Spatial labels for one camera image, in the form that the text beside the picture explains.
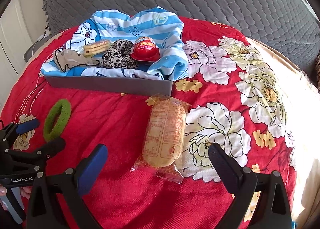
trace clear plastic wrapper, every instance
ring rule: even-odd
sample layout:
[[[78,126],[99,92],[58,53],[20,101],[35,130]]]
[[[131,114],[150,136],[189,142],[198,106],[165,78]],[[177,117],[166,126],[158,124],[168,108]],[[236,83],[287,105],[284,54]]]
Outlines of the clear plastic wrapper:
[[[111,47],[111,45],[111,40],[103,39],[81,46],[79,48],[79,53],[81,53],[86,58],[90,58],[96,54],[107,51]]]
[[[157,95],[155,98],[142,154],[131,171],[144,170],[181,184],[183,176],[175,161],[182,154],[186,114],[190,105],[169,96]]]

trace red fabric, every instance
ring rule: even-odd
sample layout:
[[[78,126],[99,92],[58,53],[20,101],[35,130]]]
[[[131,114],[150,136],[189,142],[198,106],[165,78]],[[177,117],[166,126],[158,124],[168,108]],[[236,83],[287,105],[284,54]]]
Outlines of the red fabric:
[[[206,46],[217,46],[217,39],[227,36],[248,44],[234,28],[221,28],[184,17],[181,20],[185,23],[183,42],[196,40]],[[28,151],[32,151],[45,143],[43,124],[50,108],[59,99],[66,98],[72,106],[71,118],[61,135],[67,145],[64,151],[48,161],[47,175],[75,167],[98,143],[105,144],[108,160],[90,194],[84,197],[103,228],[214,228],[232,201],[221,182],[204,183],[202,179],[189,177],[179,185],[142,171],[130,172],[142,150],[151,110],[145,102],[148,97],[52,88],[38,76],[42,63],[51,57],[54,49],[71,39],[76,29],[64,31],[30,63],[3,108],[1,119],[4,124],[18,122],[22,114],[36,116],[41,125],[30,140]],[[276,146],[272,150],[254,147],[252,132],[266,131],[267,126],[253,123],[249,108],[241,104],[241,93],[235,86],[241,80],[239,71],[242,70],[237,67],[236,71],[228,73],[228,85],[205,82],[197,73],[193,79],[203,84],[199,93],[177,91],[173,86],[172,96],[191,104],[191,108],[218,101],[229,110],[240,111],[245,119],[245,130],[252,139],[247,166],[259,163],[262,173],[279,170],[292,200],[295,171],[289,166],[291,149],[286,148],[284,137],[275,138]],[[71,228],[77,228],[65,202],[61,200],[61,203]],[[247,225],[248,222],[243,222],[241,228]]]

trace gray box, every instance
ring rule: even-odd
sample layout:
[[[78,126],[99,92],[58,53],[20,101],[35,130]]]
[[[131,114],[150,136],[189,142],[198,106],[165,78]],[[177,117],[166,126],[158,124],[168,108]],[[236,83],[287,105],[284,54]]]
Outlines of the gray box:
[[[74,88],[153,96],[162,94],[171,96],[172,84],[170,80],[151,80],[130,77],[45,77],[49,84],[59,88]]]

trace floral tablecloth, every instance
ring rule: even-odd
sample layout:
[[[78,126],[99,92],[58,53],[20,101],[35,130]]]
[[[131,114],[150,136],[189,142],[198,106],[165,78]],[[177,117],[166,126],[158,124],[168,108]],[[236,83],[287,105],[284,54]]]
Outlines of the floral tablecloth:
[[[288,124],[288,98],[259,51],[238,30],[181,17],[188,77],[176,81],[172,96],[191,104],[186,118],[181,185],[142,171],[130,172],[141,154],[153,97],[52,88],[42,63],[69,40],[68,29],[33,60],[13,87],[2,111],[5,124],[32,118],[39,128],[19,136],[15,149],[31,151],[44,142],[50,108],[61,98],[72,106],[62,133],[66,149],[49,160],[47,174],[75,167],[96,144],[109,158],[90,194],[84,197],[103,228],[214,228],[233,200],[208,158],[217,142],[241,166],[255,172],[280,171],[289,200],[295,187],[294,132]],[[248,225],[260,193],[255,193],[241,228]],[[66,204],[66,218],[76,228]]]

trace blue gripper pad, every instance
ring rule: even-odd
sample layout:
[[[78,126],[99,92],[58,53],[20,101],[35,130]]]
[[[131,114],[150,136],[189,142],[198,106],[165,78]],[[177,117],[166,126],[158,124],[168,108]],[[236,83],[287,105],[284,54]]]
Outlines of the blue gripper pad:
[[[22,124],[18,124],[16,133],[17,134],[24,134],[26,132],[29,132],[33,129],[36,129],[40,125],[40,122],[38,119],[32,119],[30,121],[26,121]]]
[[[89,193],[107,158],[107,146],[98,144],[90,155],[79,163],[76,168],[74,183],[80,197]]]

